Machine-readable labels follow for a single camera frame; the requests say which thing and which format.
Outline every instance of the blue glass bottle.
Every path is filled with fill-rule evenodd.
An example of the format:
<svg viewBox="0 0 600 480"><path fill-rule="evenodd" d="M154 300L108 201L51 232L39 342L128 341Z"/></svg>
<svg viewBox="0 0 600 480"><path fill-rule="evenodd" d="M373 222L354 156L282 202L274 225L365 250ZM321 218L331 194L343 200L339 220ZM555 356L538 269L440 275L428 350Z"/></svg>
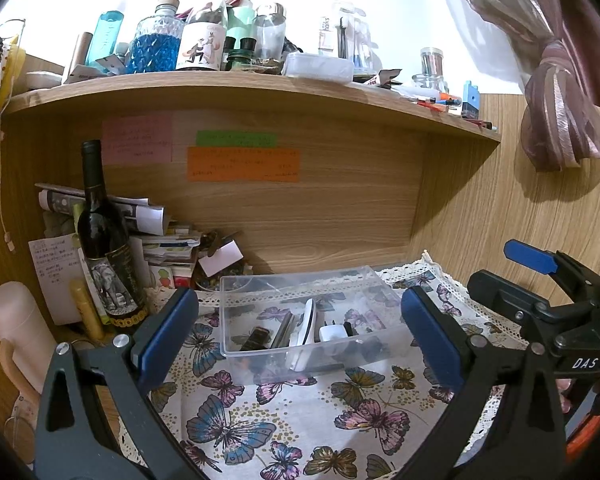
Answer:
<svg viewBox="0 0 600 480"><path fill-rule="evenodd" d="M125 15L122 13L124 2L121 2L117 10L103 12L98 18L96 29L93 31L93 39L87 52L86 64L97 69L106 70L102 65L96 63L97 59L110 56L116 47L118 33Z"/></svg>
<svg viewBox="0 0 600 480"><path fill-rule="evenodd" d="M155 14L138 23L126 73L175 70L184 22L175 17L178 0L158 0Z"/></svg>

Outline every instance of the blue liquid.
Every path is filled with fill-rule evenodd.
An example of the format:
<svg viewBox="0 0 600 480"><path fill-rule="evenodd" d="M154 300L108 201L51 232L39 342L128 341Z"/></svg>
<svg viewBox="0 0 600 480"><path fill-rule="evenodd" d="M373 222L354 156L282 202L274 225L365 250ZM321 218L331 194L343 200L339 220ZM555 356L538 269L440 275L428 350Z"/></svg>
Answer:
<svg viewBox="0 0 600 480"><path fill-rule="evenodd" d="M169 34L145 34L133 40L129 51L126 73L168 72L176 68L180 38Z"/></svg>
<svg viewBox="0 0 600 480"><path fill-rule="evenodd" d="M100 15L87 52L86 63L88 66L93 66L103 72L106 71L102 65L96 63L96 60L113 54L124 17L125 15L118 10L110 10Z"/></svg>

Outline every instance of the wooden shelf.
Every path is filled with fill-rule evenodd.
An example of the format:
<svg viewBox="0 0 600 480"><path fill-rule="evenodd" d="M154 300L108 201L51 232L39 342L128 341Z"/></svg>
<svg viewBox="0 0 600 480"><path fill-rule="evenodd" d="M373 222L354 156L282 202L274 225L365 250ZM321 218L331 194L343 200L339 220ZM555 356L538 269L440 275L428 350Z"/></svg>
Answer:
<svg viewBox="0 0 600 480"><path fill-rule="evenodd" d="M7 114L74 115L224 108L367 121L500 142L500 134L378 88L247 73L163 72L101 78L14 97Z"/></svg>

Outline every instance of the green sticky note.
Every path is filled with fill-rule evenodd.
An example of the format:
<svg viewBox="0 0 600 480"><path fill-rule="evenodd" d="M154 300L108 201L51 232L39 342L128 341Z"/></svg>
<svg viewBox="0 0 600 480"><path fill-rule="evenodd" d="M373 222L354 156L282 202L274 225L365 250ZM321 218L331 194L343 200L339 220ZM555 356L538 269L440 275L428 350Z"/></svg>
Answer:
<svg viewBox="0 0 600 480"><path fill-rule="evenodd" d="M234 132L232 130L199 130L196 146L216 148L275 148L275 134Z"/></svg>

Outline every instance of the white wall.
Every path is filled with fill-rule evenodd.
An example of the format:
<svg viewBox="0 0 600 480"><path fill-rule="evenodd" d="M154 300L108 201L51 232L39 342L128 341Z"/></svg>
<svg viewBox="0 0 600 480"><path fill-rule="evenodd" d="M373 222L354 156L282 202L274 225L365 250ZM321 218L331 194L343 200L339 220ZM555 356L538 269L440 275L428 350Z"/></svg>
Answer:
<svg viewBox="0 0 600 480"><path fill-rule="evenodd" d="M0 23L25 18L23 47L34 56L65 64L78 33L93 31L101 12L119 0L10 0ZM133 38L137 22L154 10L156 0L127 0L120 41ZM286 35L306 52L317 51L318 17L333 0L254 0L282 3L287 9ZM366 12L371 39L384 68L402 68L399 79L408 82L420 72L420 49L435 46L445 53L445 78L450 90L462 92L465 80L481 92L520 93L520 77L504 33L482 22L463 0L341 0ZM194 0L180 0L180 9ZM454 20L460 20L460 29ZM485 52L494 52L488 62Z"/></svg>

